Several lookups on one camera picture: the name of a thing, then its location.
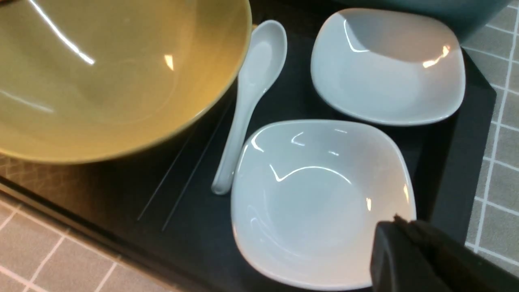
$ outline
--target tile grout line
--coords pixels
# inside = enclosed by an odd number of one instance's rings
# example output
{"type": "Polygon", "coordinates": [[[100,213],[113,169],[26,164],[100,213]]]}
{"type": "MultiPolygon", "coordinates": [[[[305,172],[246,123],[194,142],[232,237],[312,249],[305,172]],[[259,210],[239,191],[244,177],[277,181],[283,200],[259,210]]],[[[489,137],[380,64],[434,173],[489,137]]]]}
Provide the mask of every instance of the tile grout line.
{"type": "MultiPolygon", "coordinates": [[[[67,228],[67,230],[65,231],[65,234],[67,234],[68,232],[70,231],[70,228],[67,228]]],[[[58,240],[58,242],[54,245],[54,247],[50,250],[50,252],[47,254],[47,256],[42,260],[42,262],[39,264],[38,268],[36,269],[36,271],[34,272],[32,278],[29,280],[29,283],[30,284],[33,284],[34,281],[36,280],[36,278],[38,277],[39,273],[42,271],[43,267],[45,266],[45,264],[47,263],[47,261],[54,255],[54,253],[56,252],[56,250],[58,250],[58,248],[60,247],[60,245],[63,243],[63,241],[65,240],[65,236],[62,235],[60,237],[60,239],[58,240]]],[[[27,292],[29,290],[30,286],[27,285],[25,286],[25,289],[22,291],[22,292],[27,292]]]]}
{"type": "MultiPolygon", "coordinates": [[[[515,12],[515,24],[514,24],[514,32],[517,31],[517,27],[519,25],[519,10],[517,10],[515,12]]],[[[507,78],[506,78],[506,81],[505,81],[505,92],[503,94],[503,98],[501,100],[501,107],[499,108],[499,115],[497,117],[497,122],[499,124],[501,124],[501,121],[503,119],[503,112],[504,112],[504,105],[507,101],[507,95],[508,95],[508,88],[510,86],[510,75],[512,73],[512,60],[513,60],[513,56],[514,56],[514,52],[515,52],[515,45],[517,43],[517,35],[514,34],[513,36],[513,39],[512,39],[512,48],[510,49],[510,54],[509,54],[509,61],[508,61],[508,70],[507,70],[507,78]]],[[[492,146],[492,155],[491,155],[491,158],[494,160],[496,158],[496,152],[497,152],[497,143],[498,143],[498,140],[499,140],[499,130],[500,130],[500,125],[497,125],[496,126],[496,132],[494,134],[494,144],[492,146]]],[[[492,177],[492,171],[493,171],[493,168],[494,168],[494,162],[493,161],[490,161],[490,165],[488,167],[488,173],[487,173],[487,179],[486,179],[486,182],[485,182],[485,192],[483,194],[483,198],[485,199],[485,201],[488,200],[488,190],[490,188],[490,179],[492,177]]],[[[486,202],[483,202],[482,206],[481,206],[481,213],[480,213],[480,221],[479,221],[479,224],[477,226],[477,234],[476,234],[476,240],[475,240],[475,247],[474,247],[474,252],[477,254],[480,250],[480,242],[481,242],[481,234],[483,232],[483,223],[485,222],[485,211],[486,211],[486,202]]]]}
{"type": "MultiPolygon", "coordinates": [[[[510,59],[507,59],[505,57],[493,54],[491,52],[487,52],[487,51],[483,51],[483,50],[479,50],[479,49],[475,49],[475,48],[471,48],[471,47],[466,47],[466,46],[462,46],[462,48],[465,49],[465,50],[468,50],[468,51],[478,52],[478,53],[481,53],[481,54],[484,54],[484,55],[487,55],[487,56],[490,56],[490,57],[497,58],[499,60],[510,62],[510,59]]],[[[516,60],[511,60],[511,62],[514,63],[514,64],[519,64],[519,61],[516,61],[516,60]]]]}
{"type": "Polygon", "coordinates": [[[488,28],[495,29],[495,30],[502,31],[502,32],[506,32],[506,33],[509,33],[509,34],[515,34],[513,31],[501,29],[501,28],[498,28],[497,26],[493,26],[491,24],[486,24],[485,26],[488,27],[488,28]]]}
{"type": "Polygon", "coordinates": [[[104,286],[104,283],[106,283],[106,281],[108,281],[108,278],[110,278],[110,276],[112,275],[112,273],[114,272],[116,267],[117,267],[117,262],[114,262],[112,264],[112,266],[110,267],[110,269],[108,270],[108,272],[105,274],[105,276],[103,277],[103,279],[101,280],[101,282],[99,283],[99,285],[97,286],[97,288],[95,289],[94,292],[100,292],[101,291],[101,289],[104,286]]]}
{"type": "MultiPolygon", "coordinates": [[[[473,245],[470,242],[465,242],[465,246],[468,246],[468,247],[471,247],[471,248],[475,248],[475,245],[473,245]]],[[[505,261],[505,262],[507,262],[509,264],[512,264],[514,266],[518,266],[519,267],[519,262],[517,262],[517,261],[515,261],[515,260],[513,260],[511,258],[505,257],[504,255],[498,254],[495,251],[491,251],[491,250],[486,249],[484,247],[480,247],[480,250],[482,252],[488,254],[488,255],[491,255],[491,256],[493,256],[495,258],[498,258],[498,259],[503,260],[503,261],[505,261]]]]}
{"type": "Polygon", "coordinates": [[[7,225],[7,223],[9,223],[11,221],[11,219],[16,215],[17,210],[19,210],[21,207],[22,207],[22,203],[18,204],[18,206],[14,210],[9,208],[9,210],[11,210],[11,215],[9,215],[9,217],[7,217],[4,220],[4,222],[2,222],[2,224],[0,224],[0,230],[2,230],[7,225]]]}
{"type": "Polygon", "coordinates": [[[471,47],[465,47],[465,46],[463,46],[463,48],[465,50],[475,51],[475,52],[482,53],[482,54],[487,55],[487,56],[498,58],[498,59],[503,60],[503,61],[507,61],[507,62],[510,61],[509,59],[507,59],[505,57],[501,57],[501,56],[498,56],[496,54],[492,54],[491,52],[485,52],[485,51],[482,51],[482,50],[474,49],[474,48],[471,48],[471,47]]]}
{"type": "Polygon", "coordinates": [[[475,197],[474,200],[476,200],[476,201],[478,201],[478,202],[481,202],[481,203],[485,202],[487,205],[490,205],[490,206],[492,206],[492,207],[494,207],[494,208],[496,208],[496,209],[499,209],[499,210],[501,210],[501,211],[504,211],[504,212],[510,213],[510,214],[512,214],[512,215],[519,216],[519,212],[518,212],[518,211],[515,211],[515,210],[512,210],[512,209],[508,209],[508,208],[503,207],[503,206],[501,206],[501,205],[499,205],[499,204],[493,203],[493,202],[491,202],[491,201],[489,201],[489,200],[485,200],[484,198],[475,197]]]}
{"type": "Polygon", "coordinates": [[[499,86],[499,85],[497,85],[497,84],[490,83],[490,85],[491,85],[492,87],[497,88],[497,89],[501,89],[501,90],[504,90],[504,91],[508,91],[509,93],[512,93],[512,94],[515,94],[515,95],[519,95],[519,92],[517,92],[517,91],[513,91],[513,90],[511,90],[511,89],[506,89],[506,88],[504,88],[504,87],[502,87],[502,86],[499,86]]]}
{"type": "Polygon", "coordinates": [[[513,130],[513,131],[519,132],[519,128],[516,128],[516,127],[512,127],[512,126],[505,125],[503,123],[494,122],[494,121],[492,121],[491,123],[494,124],[494,125],[499,125],[500,127],[506,128],[508,130],[513,130]]]}
{"type": "MultiPolygon", "coordinates": [[[[15,211],[15,209],[14,209],[12,206],[10,206],[9,204],[7,204],[7,203],[4,203],[4,202],[0,201],[0,205],[1,205],[1,206],[4,206],[4,207],[6,207],[6,208],[8,208],[8,209],[10,209],[10,210],[15,211]]],[[[83,248],[85,248],[85,249],[87,249],[87,250],[89,250],[89,251],[92,251],[92,252],[96,253],[97,255],[99,255],[99,256],[101,256],[101,257],[103,257],[103,258],[105,258],[105,259],[108,259],[108,260],[110,260],[110,261],[114,261],[114,258],[113,258],[113,257],[108,256],[108,255],[104,254],[103,252],[97,250],[96,248],[91,247],[91,246],[89,246],[88,244],[81,242],[80,240],[78,240],[78,239],[72,237],[72,236],[69,235],[69,234],[65,234],[63,231],[57,229],[56,227],[51,226],[51,225],[48,224],[48,223],[42,222],[42,221],[36,219],[35,217],[33,217],[32,215],[27,214],[26,212],[24,212],[24,211],[22,211],[22,210],[19,210],[19,209],[16,210],[16,211],[15,211],[15,214],[20,214],[20,215],[26,217],[27,219],[29,219],[29,220],[31,220],[31,221],[33,221],[33,222],[35,222],[35,223],[37,223],[37,224],[39,224],[39,225],[45,227],[45,228],[47,228],[47,229],[49,229],[49,230],[51,230],[51,231],[54,231],[55,233],[58,233],[59,235],[65,236],[66,239],[68,239],[68,240],[70,240],[70,241],[72,241],[72,242],[74,242],[74,243],[80,245],[81,247],[83,247],[83,248]]]]}
{"type": "Polygon", "coordinates": [[[494,164],[498,164],[498,165],[504,166],[504,167],[509,168],[511,170],[519,171],[518,167],[515,167],[513,165],[504,163],[504,162],[496,160],[496,159],[492,159],[492,158],[489,158],[489,157],[483,157],[483,160],[488,161],[488,162],[492,162],[494,164]]]}
{"type": "Polygon", "coordinates": [[[20,275],[16,274],[13,271],[10,271],[8,268],[6,268],[4,266],[0,266],[0,274],[4,274],[4,275],[8,276],[9,278],[17,281],[20,284],[23,284],[25,286],[30,286],[30,288],[33,289],[36,292],[49,292],[49,291],[41,288],[40,286],[38,286],[36,284],[30,283],[29,281],[27,281],[26,279],[24,279],[20,275]]]}

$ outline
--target black tray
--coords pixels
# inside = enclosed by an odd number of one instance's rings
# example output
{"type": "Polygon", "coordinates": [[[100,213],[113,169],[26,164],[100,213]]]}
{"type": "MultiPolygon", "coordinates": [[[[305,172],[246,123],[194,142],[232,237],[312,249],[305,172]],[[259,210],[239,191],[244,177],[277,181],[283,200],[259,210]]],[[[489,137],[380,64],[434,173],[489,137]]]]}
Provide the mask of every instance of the black tray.
{"type": "MultiPolygon", "coordinates": [[[[352,121],[327,106],[310,79],[315,36],[324,20],[343,7],[322,1],[312,8],[310,2],[292,0],[252,0],[251,5],[255,23],[276,19],[285,26],[289,50],[279,80],[258,104],[248,133],[299,118],[352,121]]],[[[403,153],[418,218],[460,243],[467,233],[496,97],[474,63],[464,57],[467,88],[455,115],[428,126],[379,127],[403,153]]],[[[230,197],[210,190],[235,96],[234,86],[193,127],[130,157],[51,166],[0,156],[0,170],[7,169],[0,177],[0,190],[187,290],[298,291],[260,275],[245,262],[233,239],[230,197]]]]}

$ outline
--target spoon handle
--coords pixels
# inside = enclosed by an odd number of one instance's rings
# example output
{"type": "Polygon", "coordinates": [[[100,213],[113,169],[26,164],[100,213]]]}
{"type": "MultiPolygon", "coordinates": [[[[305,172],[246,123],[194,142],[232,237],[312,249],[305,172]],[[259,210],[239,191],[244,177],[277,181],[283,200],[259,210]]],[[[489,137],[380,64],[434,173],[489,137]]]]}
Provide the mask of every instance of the spoon handle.
{"type": "Polygon", "coordinates": [[[243,107],[240,102],[240,94],[238,94],[229,137],[227,137],[224,153],[222,154],[220,165],[218,166],[213,185],[211,186],[211,190],[217,195],[226,194],[233,184],[234,171],[238,164],[241,148],[243,147],[254,107],[255,105],[253,107],[243,107]]]}

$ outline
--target spoon bowl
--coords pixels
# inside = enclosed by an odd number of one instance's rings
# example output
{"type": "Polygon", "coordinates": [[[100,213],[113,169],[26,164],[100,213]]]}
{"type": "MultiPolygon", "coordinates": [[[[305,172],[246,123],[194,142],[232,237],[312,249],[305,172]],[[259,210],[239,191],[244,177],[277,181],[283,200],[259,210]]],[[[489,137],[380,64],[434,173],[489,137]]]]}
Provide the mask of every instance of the spoon bowl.
{"type": "Polygon", "coordinates": [[[226,194],[231,188],[252,113],[279,77],[285,64],[287,43],[284,27],[274,20],[263,22],[252,32],[249,51],[238,75],[233,124],[212,185],[215,194],[226,194]]]}

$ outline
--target square bowl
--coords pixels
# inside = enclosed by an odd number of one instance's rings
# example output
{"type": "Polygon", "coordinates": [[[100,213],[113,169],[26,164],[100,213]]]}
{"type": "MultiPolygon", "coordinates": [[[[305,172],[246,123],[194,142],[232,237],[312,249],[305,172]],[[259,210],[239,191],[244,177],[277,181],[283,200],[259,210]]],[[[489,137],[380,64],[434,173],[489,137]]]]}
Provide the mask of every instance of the square bowl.
{"type": "Polygon", "coordinates": [[[245,143],[231,193],[236,243],[263,275],[288,285],[371,285],[375,225],[416,219],[402,154],[365,124],[300,120],[267,125],[245,143]]]}
{"type": "Polygon", "coordinates": [[[458,39],[446,25],[363,8],[325,21],[313,47],[311,76],[317,93],[336,110],[392,126],[451,116],[466,82],[458,39]]]}

